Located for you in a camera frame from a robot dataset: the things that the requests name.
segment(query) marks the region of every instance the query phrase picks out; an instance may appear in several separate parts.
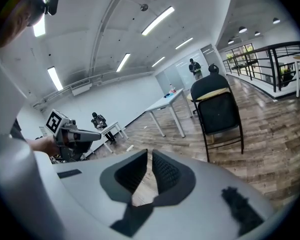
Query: ceiling beam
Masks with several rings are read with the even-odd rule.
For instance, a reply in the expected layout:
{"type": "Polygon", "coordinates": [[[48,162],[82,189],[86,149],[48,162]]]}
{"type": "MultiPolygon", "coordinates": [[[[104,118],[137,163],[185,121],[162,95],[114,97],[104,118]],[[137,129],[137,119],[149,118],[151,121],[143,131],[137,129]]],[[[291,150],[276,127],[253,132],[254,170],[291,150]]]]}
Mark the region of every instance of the ceiling beam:
{"type": "Polygon", "coordinates": [[[120,1],[121,0],[111,0],[111,2],[109,3],[109,6],[107,7],[107,9],[102,17],[101,24],[99,25],[98,32],[95,36],[94,45],[93,45],[93,49],[92,49],[92,54],[91,54],[91,59],[90,59],[89,76],[92,76],[94,73],[95,62],[96,62],[96,58],[98,56],[98,51],[99,51],[100,44],[102,41],[103,33],[110,21],[111,16],[113,15],[115,8],[117,7],[117,5],[119,4],[120,1]]]}

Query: black railing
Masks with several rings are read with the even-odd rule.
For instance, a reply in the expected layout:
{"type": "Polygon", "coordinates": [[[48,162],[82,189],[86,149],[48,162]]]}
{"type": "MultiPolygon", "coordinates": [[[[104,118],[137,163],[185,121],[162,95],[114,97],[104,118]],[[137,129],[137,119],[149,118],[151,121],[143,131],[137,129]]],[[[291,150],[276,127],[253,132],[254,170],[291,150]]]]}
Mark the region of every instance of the black railing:
{"type": "Polygon", "coordinates": [[[300,41],[284,42],[229,57],[223,64],[230,75],[245,75],[251,81],[265,82],[276,92],[296,80],[294,62],[282,64],[278,59],[297,55],[300,56],[300,41]]]}

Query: fluorescent light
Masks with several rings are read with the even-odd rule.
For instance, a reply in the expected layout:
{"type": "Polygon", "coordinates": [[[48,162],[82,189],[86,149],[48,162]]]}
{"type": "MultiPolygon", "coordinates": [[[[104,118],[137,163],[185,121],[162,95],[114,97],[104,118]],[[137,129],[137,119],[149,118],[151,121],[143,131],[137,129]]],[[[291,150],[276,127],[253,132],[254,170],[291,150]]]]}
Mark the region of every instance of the fluorescent light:
{"type": "Polygon", "coordinates": [[[50,77],[51,77],[56,89],[58,91],[63,90],[63,87],[62,87],[61,82],[59,80],[58,74],[56,74],[55,67],[48,68],[48,73],[50,74],[50,77]]]}
{"type": "Polygon", "coordinates": [[[143,31],[142,35],[146,36],[156,25],[163,21],[168,15],[174,12],[174,8],[170,6],[163,13],[161,13],[154,21],[152,21],[143,31]]]}
{"type": "Polygon", "coordinates": [[[243,33],[243,32],[246,32],[247,31],[247,28],[242,26],[242,27],[239,27],[239,33],[243,33]]]}
{"type": "Polygon", "coordinates": [[[188,39],[187,41],[183,42],[182,44],[180,44],[178,47],[176,47],[175,49],[179,49],[182,45],[185,45],[187,42],[192,41],[193,37],[191,37],[190,39],[188,39]]]}
{"type": "Polygon", "coordinates": [[[157,65],[161,60],[163,60],[165,57],[162,57],[161,59],[159,59],[156,63],[154,63],[153,65],[152,65],[152,67],[154,67],[155,65],[157,65]]]}
{"type": "Polygon", "coordinates": [[[125,56],[124,56],[124,58],[122,59],[120,65],[119,65],[119,67],[118,67],[118,69],[116,70],[116,72],[118,72],[118,71],[121,70],[121,68],[124,66],[124,63],[128,60],[128,58],[129,58],[130,55],[131,55],[130,53],[129,53],[129,54],[128,54],[128,53],[125,54],[125,56]]]}
{"type": "Polygon", "coordinates": [[[280,22],[280,20],[278,18],[273,18],[273,24],[277,24],[279,22],[280,22]]]}
{"type": "Polygon", "coordinates": [[[176,66],[179,66],[179,65],[181,65],[183,63],[183,61],[181,62],[181,63],[179,63],[178,65],[176,65],[176,66]]]}
{"type": "Polygon", "coordinates": [[[40,21],[33,26],[33,30],[36,37],[45,34],[45,15],[43,15],[40,21]]]}

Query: window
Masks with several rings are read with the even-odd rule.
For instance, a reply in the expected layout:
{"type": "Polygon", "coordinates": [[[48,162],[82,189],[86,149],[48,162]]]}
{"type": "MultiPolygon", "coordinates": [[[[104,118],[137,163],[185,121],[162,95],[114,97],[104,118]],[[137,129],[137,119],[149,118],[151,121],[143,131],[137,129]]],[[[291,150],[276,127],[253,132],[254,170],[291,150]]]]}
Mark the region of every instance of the window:
{"type": "Polygon", "coordinates": [[[231,59],[234,56],[238,56],[240,54],[243,54],[243,53],[246,53],[246,52],[249,52],[252,50],[254,50],[253,45],[251,43],[250,44],[248,43],[248,44],[245,44],[245,45],[239,46],[237,48],[226,51],[226,58],[229,59],[228,63],[229,63],[230,68],[232,68],[232,70],[235,71],[237,69],[239,71],[239,74],[243,74],[243,75],[245,74],[247,76],[249,75],[248,68],[244,67],[243,65],[246,65],[246,60],[248,60],[249,62],[252,60],[255,60],[255,63],[253,63],[251,66],[249,66],[249,68],[251,70],[252,77],[261,79],[261,75],[258,74],[258,73],[260,73],[260,67],[259,67],[259,63],[257,61],[257,57],[256,57],[255,53],[248,54],[247,58],[245,58],[245,55],[243,55],[243,56],[239,56],[235,59],[231,59]]]}

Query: small white table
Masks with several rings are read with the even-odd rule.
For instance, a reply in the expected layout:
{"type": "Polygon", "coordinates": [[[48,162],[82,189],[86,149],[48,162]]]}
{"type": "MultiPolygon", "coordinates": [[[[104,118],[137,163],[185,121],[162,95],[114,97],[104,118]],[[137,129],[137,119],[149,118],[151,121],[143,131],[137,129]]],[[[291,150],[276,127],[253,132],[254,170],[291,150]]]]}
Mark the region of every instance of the small white table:
{"type": "Polygon", "coordinates": [[[295,65],[295,78],[296,78],[296,97],[299,97],[300,86],[299,86],[299,66],[298,62],[300,62],[300,56],[293,57],[294,65],[295,65]]]}
{"type": "Polygon", "coordinates": [[[107,134],[108,132],[110,132],[113,128],[116,128],[116,130],[118,131],[118,133],[121,135],[122,138],[123,135],[125,136],[125,138],[129,138],[126,133],[121,129],[121,127],[119,126],[119,123],[118,122],[113,122],[111,123],[110,125],[108,125],[106,128],[104,128],[100,134],[103,136],[103,144],[104,146],[108,149],[109,152],[113,153],[113,151],[110,149],[110,147],[107,145],[106,141],[107,141],[107,138],[105,137],[105,134],[107,134]]]}
{"type": "Polygon", "coordinates": [[[180,121],[179,121],[179,118],[178,116],[176,115],[175,111],[174,111],[174,108],[172,106],[172,104],[175,102],[175,100],[179,97],[179,96],[182,96],[183,97],[183,100],[186,104],[186,108],[188,110],[188,113],[189,113],[189,116],[192,117],[192,112],[191,112],[191,109],[189,107],[189,104],[188,104],[188,101],[186,100],[186,97],[185,97],[185,94],[183,92],[183,89],[180,89],[178,90],[176,93],[174,93],[172,96],[168,96],[168,97],[163,97],[161,99],[159,99],[156,103],[154,103],[152,106],[149,106],[145,112],[149,112],[150,113],[150,116],[152,117],[152,119],[154,120],[156,126],[158,127],[159,129],[159,132],[161,133],[161,135],[163,137],[165,137],[165,134],[163,133],[160,125],[159,125],[159,122],[157,121],[157,119],[155,118],[154,116],[154,113],[153,111],[155,110],[158,110],[158,109],[162,109],[162,108],[165,108],[165,107],[169,107],[169,110],[172,114],[172,117],[176,123],[176,125],[178,126],[178,129],[180,131],[180,134],[182,137],[185,137],[185,134],[183,132],[183,129],[182,129],[182,125],[180,124],[180,121]]]}

